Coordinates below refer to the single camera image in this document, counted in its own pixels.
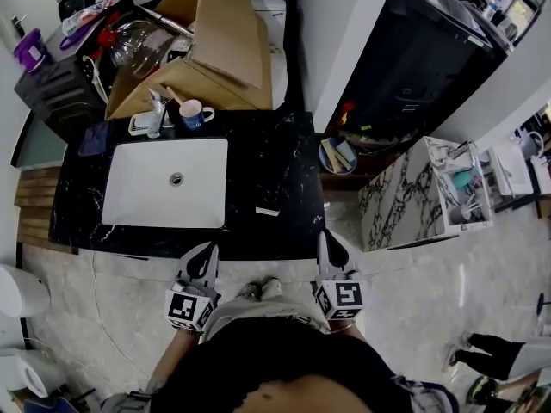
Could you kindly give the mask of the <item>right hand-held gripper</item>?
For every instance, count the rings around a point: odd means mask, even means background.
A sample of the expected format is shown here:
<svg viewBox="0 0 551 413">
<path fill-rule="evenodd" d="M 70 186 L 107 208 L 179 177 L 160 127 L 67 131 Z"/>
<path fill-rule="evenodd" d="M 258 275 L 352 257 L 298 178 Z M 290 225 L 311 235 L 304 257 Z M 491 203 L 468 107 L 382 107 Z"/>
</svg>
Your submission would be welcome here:
<svg viewBox="0 0 551 413">
<path fill-rule="evenodd" d="M 363 310 L 363 280 L 357 271 L 329 276 L 330 266 L 344 269 L 350 255 L 330 231 L 318 237 L 319 275 L 314 298 L 326 320 L 353 320 Z"/>
</svg>

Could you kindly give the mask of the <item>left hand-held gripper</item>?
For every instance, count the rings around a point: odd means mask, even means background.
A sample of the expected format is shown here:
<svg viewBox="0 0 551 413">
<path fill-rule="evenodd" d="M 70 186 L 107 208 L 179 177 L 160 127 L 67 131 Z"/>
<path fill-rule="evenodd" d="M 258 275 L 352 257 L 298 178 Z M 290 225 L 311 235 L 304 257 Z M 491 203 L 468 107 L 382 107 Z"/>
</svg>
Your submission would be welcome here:
<svg viewBox="0 0 551 413">
<path fill-rule="evenodd" d="M 164 315 L 173 328 L 204 332 L 220 299 L 214 288 L 218 267 L 219 247 L 214 242 L 201 243 L 179 259 L 180 271 L 190 279 L 178 278 L 165 293 Z"/>
</svg>

